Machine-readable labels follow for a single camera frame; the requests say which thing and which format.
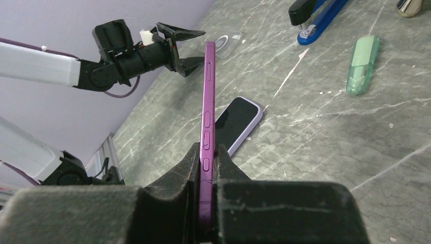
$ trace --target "wall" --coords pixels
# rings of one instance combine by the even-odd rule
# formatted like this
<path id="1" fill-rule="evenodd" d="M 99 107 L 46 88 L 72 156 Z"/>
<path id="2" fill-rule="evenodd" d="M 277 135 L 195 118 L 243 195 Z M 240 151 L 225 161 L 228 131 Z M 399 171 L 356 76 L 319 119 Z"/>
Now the wall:
<path id="1" fill-rule="evenodd" d="M 137 42 L 139 31 L 154 27 L 156 22 L 193 28 L 212 2 L 2 0 L 0 36 L 98 61 L 100 56 L 91 34 L 96 25 L 124 19 Z M 124 99 L 1 77 L 0 116 L 85 163 L 109 133 L 119 129 L 160 70 L 143 75 L 137 90 Z M 125 94 L 129 89 L 115 86 L 110 92 Z"/>

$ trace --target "green correction tape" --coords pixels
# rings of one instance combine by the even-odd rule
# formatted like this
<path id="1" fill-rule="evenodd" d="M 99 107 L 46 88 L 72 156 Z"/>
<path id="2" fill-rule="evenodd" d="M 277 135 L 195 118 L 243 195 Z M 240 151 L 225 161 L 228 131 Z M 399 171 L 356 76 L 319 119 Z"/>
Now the green correction tape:
<path id="1" fill-rule="evenodd" d="M 356 41 L 346 84 L 350 95 L 363 94 L 368 88 L 379 43 L 376 36 L 364 36 Z"/>

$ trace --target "white robotic arm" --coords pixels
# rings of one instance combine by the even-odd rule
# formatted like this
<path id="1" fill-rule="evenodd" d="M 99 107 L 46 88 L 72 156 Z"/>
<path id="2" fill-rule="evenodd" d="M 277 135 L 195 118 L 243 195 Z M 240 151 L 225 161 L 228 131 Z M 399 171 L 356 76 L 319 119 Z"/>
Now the white robotic arm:
<path id="1" fill-rule="evenodd" d="M 0 77 L 97 92 L 105 92 L 115 83 L 130 86 L 129 79 L 161 66 L 186 77 L 204 58 L 178 58 L 176 42 L 203 34 L 157 23 L 152 30 L 141 32 L 142 41 L 134 45 L 124 20 L 111 21 L 93 30 L 101 55 L 97 63 L 0 38 Z M 108 171 L 108 162 L 109 159 L 105 160 L 102 167 L 107 176 L 88 177 L 80 160 L 45 144 L 0 116 L 0 168 L 9 167 L 25 175 L 34 185 L 124 184 L 118 166 L 111 166 L 114 170 Z"/>

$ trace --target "phone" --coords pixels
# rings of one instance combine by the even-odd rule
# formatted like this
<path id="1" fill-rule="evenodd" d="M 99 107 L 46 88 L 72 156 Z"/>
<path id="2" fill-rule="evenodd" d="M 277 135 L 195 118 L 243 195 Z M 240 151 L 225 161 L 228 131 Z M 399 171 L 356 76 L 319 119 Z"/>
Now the phone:
<path id="1" fill-rule="evenodd" d="M 214 100 L 216 98 L 215 48 L 215 42 L 206 42 L 202 96 L 202 125 L 199 150 L 198 229 L 202 231 L 202 233 L 206 233 L 212 228 L 212 165 L 216 147 L 214 138 Z"/>
<path id="2" fill-rule="evenodd" d="M 248 98 L 235 98 L 215 121 L 215 143 L 223 144 L 232 156 L 262 116 L 262 105 Z"/>

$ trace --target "marble countertop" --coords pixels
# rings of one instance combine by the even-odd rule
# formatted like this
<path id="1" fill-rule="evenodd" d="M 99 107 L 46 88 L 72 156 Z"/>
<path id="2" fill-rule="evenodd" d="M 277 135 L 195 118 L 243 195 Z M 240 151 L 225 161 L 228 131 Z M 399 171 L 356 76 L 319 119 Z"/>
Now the marble countertop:
<path id="1" fill-rule="evenodd" d="M 395 1 L 349 1 L 314 44 L 299 46 L 293 2 L 217 0 L 196 28 L 245 33 L 216 61 L 216 115 L 237 96 L 266 106 L 233 162 L 253 179 L 342 183 L 372 243 L 431 243 L 431 11 L 404 19 Z M 352 48 L 369 34 L 381 40 L 371 85 L 353 97 Z M 201 42 L 184 42 L 180 56 Z M 201 99 L 202 69 L 162 72 L 114 141 L 128 184 L 151 183 L 199 141 Z"/>

